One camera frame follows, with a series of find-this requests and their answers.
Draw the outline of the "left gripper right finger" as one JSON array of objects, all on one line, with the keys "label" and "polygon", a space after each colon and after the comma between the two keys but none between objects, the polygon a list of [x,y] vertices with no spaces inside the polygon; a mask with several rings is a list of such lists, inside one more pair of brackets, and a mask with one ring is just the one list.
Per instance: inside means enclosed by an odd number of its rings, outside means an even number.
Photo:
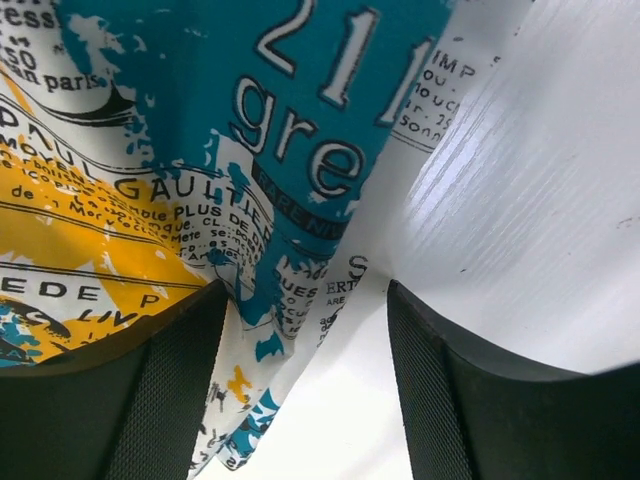
[{"label": "left gripper right finger", "polygon": [[387,320],[416,479],[635,479],[639,367],[582,374],[455,324],[404,285]]}]

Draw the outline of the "printed white teal yellow shorts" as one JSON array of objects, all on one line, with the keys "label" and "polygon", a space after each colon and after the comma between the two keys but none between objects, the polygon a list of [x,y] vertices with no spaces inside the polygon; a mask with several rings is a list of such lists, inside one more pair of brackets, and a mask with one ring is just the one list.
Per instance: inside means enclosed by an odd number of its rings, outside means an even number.
[{"label": "printed white teal yellow shorts", "polygon": [[228,294],[188,476],[243,465],[528,1],[5,1],[1,371]]}]

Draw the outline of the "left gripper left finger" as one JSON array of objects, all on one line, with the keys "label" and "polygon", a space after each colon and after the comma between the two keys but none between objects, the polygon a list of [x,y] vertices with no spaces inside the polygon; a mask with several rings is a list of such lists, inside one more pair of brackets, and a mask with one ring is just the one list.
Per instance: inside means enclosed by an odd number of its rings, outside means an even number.
[{"label": "left gripper left finger", "polygon": [[2,478],[187,478],[227,301],[214,281],[95,343],[2,369]]}]

